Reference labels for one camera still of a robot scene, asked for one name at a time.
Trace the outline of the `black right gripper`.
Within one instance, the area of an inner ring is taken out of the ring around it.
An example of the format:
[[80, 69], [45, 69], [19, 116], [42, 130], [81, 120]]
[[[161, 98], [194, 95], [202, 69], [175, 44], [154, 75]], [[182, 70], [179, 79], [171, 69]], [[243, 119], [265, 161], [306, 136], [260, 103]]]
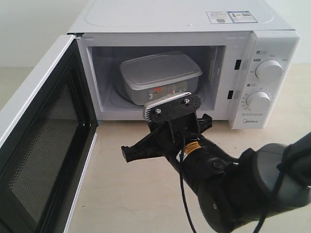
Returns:
[[121, 146], [126, 162], [156, 157], [166, 157], [169, 153], [180, 150], [183, 140], [201, 135], [212, 127], [212, 117], [204, 114], [197, 118], [195, 113], [166, 121], [160, 124], [149, 123], [150, 133], [133, 146]]

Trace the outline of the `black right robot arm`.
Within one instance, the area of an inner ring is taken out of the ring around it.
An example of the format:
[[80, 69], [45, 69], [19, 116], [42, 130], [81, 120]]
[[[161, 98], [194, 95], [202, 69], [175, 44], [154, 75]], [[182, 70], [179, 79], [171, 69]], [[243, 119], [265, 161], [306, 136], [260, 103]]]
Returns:
[[165, 157], [198, 198], [209, 226], [230, 233], [256, 221], [311, 202], [311, 136], [290, 145], [270, 143], [231, 157], [203, 136], [212, 126], [208, 115], [192, 113], [149, 122], [150, 133], [121, 148], [126, 161]]

